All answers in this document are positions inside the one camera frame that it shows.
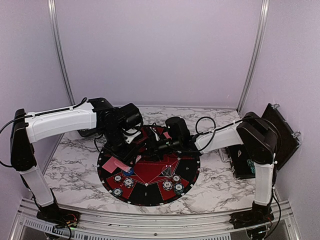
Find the red brown poker chip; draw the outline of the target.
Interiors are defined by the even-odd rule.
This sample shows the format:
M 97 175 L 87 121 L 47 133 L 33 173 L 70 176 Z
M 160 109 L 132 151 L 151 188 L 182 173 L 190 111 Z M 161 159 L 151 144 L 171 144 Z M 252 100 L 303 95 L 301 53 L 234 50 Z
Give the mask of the red brown poker chip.
M 116 175 L 113 180 L 115 183 L 120 183 L 122 181 L 122 176 L 121 175 Z
M 174 175 L 172 177 L 172 181 L 175 183 L 179 183 L 181 181 L 181 177 L 179 175 Z

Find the single red playing card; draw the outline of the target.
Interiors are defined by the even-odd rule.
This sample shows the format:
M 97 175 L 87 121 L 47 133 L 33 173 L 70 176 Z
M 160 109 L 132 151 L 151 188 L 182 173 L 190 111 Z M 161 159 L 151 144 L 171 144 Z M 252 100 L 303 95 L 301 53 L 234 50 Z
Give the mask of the single red playing card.
M 109 158 L 103 165 L 102 168 L 106 170 L 109 173 L 113 173 L 117 168 L 120 168 L 121 170 L 127 170 L 130 169 L 129 166 L 125 165 L 123 162 L 118 160 L 115 157 Z

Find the red playing card deck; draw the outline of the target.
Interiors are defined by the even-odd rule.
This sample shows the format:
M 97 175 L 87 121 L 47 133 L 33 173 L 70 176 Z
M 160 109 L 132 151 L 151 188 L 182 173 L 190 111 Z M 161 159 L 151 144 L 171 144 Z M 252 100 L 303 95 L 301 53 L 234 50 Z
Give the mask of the red playing card deck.
M 138 155 L 135 160 L 132 161 L 133 164 L 136 164 L 142 158 L 141 155 Z

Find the blue small blind button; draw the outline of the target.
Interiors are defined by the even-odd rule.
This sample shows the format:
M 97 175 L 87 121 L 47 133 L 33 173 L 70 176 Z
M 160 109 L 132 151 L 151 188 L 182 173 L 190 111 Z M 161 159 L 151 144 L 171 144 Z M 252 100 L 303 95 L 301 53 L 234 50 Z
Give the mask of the blue small blind button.
M 134 169 L 131 168 L 129 171 L 125 171 L 123 174 L 124 174 L 125 176 L 131 176 L 131 175 L 134 174 Z

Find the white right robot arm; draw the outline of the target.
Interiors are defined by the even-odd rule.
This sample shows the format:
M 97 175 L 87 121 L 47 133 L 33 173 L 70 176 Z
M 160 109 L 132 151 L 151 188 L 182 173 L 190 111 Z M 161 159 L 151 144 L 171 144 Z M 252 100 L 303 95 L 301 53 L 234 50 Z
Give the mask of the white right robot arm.
M 257 205 L 248 212 L 247 219 L 258 224 L 267 216 L 267 206 L 272 200 L 275 157 L 281 145 L 277 127 L 254 112 L 233 123 L 191 135 L 181 117 L 171 117 L 165 122 L 169 137 L 159 137 L 155 130 L 146 144 L 146 152 L 161 156 L 168 152 L 203 155 L 221 148 L 243 145 L 255 167 L 255 197 Z

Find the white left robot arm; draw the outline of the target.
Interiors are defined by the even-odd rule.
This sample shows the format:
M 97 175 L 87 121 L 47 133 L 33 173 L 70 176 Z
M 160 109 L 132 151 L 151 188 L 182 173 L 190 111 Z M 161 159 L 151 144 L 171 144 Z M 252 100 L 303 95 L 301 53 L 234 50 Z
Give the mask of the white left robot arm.
M 53 223 L 63 219 L 43 174 L 57 149 L 59 139 L 69 132 L 85 131 L 106 139 L 106 149 L 126 167 L 139 159 L 133 139 L 141 134 L 143 117 L 133 103 L 112 106 L 105 98 L 86 97 L 80 103 L 38 112 L 18 109 L 12 121 L 10 163 Z

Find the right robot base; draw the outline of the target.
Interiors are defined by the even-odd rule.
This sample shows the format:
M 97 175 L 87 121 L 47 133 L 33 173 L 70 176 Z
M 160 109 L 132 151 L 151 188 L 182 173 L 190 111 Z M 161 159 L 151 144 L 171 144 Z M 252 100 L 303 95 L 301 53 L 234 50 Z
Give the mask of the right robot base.
M 247 228 L 246 233 L 250 239 L 264 238 L 275 219 L 270 209 L 251 209 L 234 212 L 229 222 L 234 229 Z

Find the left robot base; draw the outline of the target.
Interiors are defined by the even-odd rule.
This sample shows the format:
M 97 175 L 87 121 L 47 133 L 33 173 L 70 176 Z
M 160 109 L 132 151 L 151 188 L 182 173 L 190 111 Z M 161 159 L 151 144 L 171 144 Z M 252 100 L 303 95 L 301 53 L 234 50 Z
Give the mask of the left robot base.
M 36 217 L 40 220 L 56 224 L 56 228 L 76 227 L 79 222 L 80 213 L 60 208 L 54 203 L 45 207 L 40 206 Z

